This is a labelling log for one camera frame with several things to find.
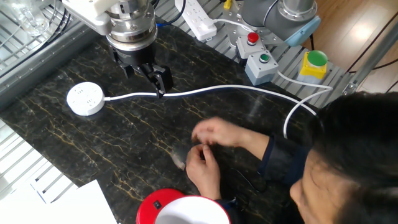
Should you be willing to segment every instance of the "wire shelf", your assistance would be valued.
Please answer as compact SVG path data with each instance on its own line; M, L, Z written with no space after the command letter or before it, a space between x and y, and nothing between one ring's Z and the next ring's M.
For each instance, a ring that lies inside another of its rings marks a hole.
M50 21L49 28L42 35L32 37L10 12L0 7L0 78L56 37L70 20L59 0L45 6L42 12Z

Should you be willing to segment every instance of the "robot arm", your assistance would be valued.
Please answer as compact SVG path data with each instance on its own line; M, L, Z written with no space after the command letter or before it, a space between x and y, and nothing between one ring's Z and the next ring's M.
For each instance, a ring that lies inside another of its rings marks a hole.
M302 44L318 28L315 0L245 0L243 20L266 27L290 46Z
M156 65L155 11L149 0L63 0L68 11L109 42L111 58L126 77L147 78L162 97L173 87L170 69Z

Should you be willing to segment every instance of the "emergency stop button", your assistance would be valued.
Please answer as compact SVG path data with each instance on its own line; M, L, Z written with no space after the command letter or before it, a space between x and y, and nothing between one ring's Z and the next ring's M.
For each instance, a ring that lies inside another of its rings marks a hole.
M250 34L248 34L249 45L255 45L258 40L259 40L259 35L256 34L255 32L251 32Z

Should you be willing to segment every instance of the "glass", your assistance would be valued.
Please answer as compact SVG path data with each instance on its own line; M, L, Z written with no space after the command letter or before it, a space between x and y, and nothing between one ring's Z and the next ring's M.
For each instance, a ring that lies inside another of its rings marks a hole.
M41 35L49 28L49 21L37 6L36 0L2 0L1 3L29 35Z

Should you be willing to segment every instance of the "black wire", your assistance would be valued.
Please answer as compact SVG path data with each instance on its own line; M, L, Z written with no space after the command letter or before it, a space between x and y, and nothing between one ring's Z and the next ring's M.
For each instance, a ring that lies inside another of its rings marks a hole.
M264 26L266 26L266 21L267 21L267 17L269 15L269 13L271 12L272 8L276 5L276 3L278 2L278 0L275 0L274 3L272 3L272 5L268 8L267 12L266 12L266 16L264 16Z
M379 69L379 68L384 68L384 67L387 67L387 66L389 66L389 65L392 65L393 63L396 63L396 62L398 62L398 58L395 59L395 60L393 60L392 62L385 63L384 65L380 65L380 66L374 67L372 70L376 70L376 69Z
M165 22L163 24L157 24L157 26L158 27L168 26L168 25L171 25L173 22L177 21L177 19L179 19L182 16L182 13L184 12L185 3L187 3L187 0L183 0L181 12L174 19L172 19L170 22Z
M248 206L249 206L250 197L247 196L246 194L242 193L242 192L239 192L239 193L240 193L240 194L239 194L240 196L243 196L243 197L246 199L246 200L242 200L243 202L245 202L244 206L238 204L238 206L241 207L241 212L243 212L243 211L244 211L245 209L247 209Z
M68 26L68 24L69 24L69 21L70 21L70 13L69 13L69 16L68 16L68 20L67 20L67 22L65 23L64 27L62 28L61 32L63 32L63 31L67 28L67 26Z
M388 88L388 90L386 91L386 93L390 92L390 90L393 89L393 87L398 84L398 81L396 81L394 84L392 84L392 86L390 86L390 88Z
M65 14L67 13L67 9L65 8L64 10L63 10L63 15L62 15L62 18L61 18L61 21L60 21L60 23L58 24L58 27L57 27L57 29L55 30L55 32L54 32L54 34L56 34L57 32L58 32L58 30L61 28L61 25L62 25L62 21L63 21L63 19L65 18Z
M315 46L313 44L313 35L310 35L310 40L311 40L311 50L315 50Z
M241 171L239 171L239 170L237 170L237 169L235 169L235 168L232 168L232 167L230 167L232 170L235 170L236 172L238 172L242 177L243 177L243 179L256 191L256 192L258 192L258 193L264 193L266 190L267 190L267 188L266 187L264 187L264 189L262 189L262 190L259 190L259 189L257 189L251 182L250 182L250 180L248 180L242 173L241 173Z
M155 0L155 3L153 3L152 5L154 6L154 9L156 9L157 5L159 4L160 0Z
M398 12L395 13L395 15L387 22L387 24L380 30L380 32L377 34L377 36L372 40L372 42L369 44L368 47L362 52L362 54L355 60L355 62L347 69L347 72L349 72L354 65L356 65L359 60L363 57L363 55L371 48L371 46L375 43L375 41L380 37L380 35L383 33L383 31L388 27L388 25L398 16Z

